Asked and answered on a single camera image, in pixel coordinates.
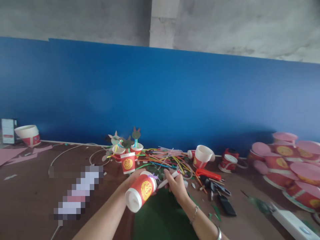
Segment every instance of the white pen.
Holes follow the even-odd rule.
[[[178,171],[175,171],[171,174],[171,176],[173,178],[175,178],[176,176],[178,176],[180,173]],[[166,184],[168,183],[168,180],[164,180],[162,183],[159,184],[158,189],[163,188]]]

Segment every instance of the pink paper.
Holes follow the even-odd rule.
[[[25,161],[25,160],[29,160],[29,159],[35,158],[35,157],[37,157],[37,156],[38,156],[37,153],[36,153],[36,154],[29,155],[29,156],[26,156],[26,157],[21,157],[21,156],[19,156],[19,157],[17,157],[17,158],[11,159],[5,166],[10,165],[10,164],[14,164],[14,163],[18,163],[18,162],[23,162],[23,161]]]
[[[46,151],[49,149],[52,149],[52,146],[48,146],[48,147],[44,147],[44,148],[34,148],[32,154],[43,152],[43,151]]]
[[[18,148],[18,149],[0,149],[0,166],[14,158],[18,154],[22,153],[27,148]]]

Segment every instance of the bracelet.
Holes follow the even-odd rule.
[[[198,212],[198,208],[199,208],[199,206],[196,206],[195,209],[194,209],[193,218],[192,218],[192,221],[190,221],[191,225],[193,224],[194,219],[196,218],[196,215],[197,215],[197,212]]]
[[[218,229],[218,238],[217,238],[217,240],[221,240],[221,238],[222,238],[222,234],[221,234],[221,230],[220,230],[220,228],[216,225],[216,224],[214,224],[216,227],[217,227],[217,229]]]

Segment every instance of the green paper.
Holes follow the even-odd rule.
[[[198,239],[190,221],[168,189],[150,196],[135,214],[133,240]]]

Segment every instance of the white paper cup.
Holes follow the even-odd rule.
[[[207,162],[210,161],[212,155],[213,151],[210,148],[198,145],[194,155],[193,166],[195,168],[204,168]]]
[[[157,189],[154,178],[149,178],[152,173],[143,171],[125,194],[126,203],[131,212],[138,212],[151,194]]]
[[[14,131],[29,147],[35,147],[41,143],[39,130],[36,125],[18,127]]]
[[[117,163],[121,163],[121,155],[124,154],[126,151],[125,148],[117,146],[117,151],[116,151],[116,146],[112,147],[112,152],[114,153],[114,158]]]
[[[130,147],[131,152],[134,152],[136,155],[139,155],[143,149],[143,145],[141,143],[137,144],[137,147],[134,147],[134,144]]]

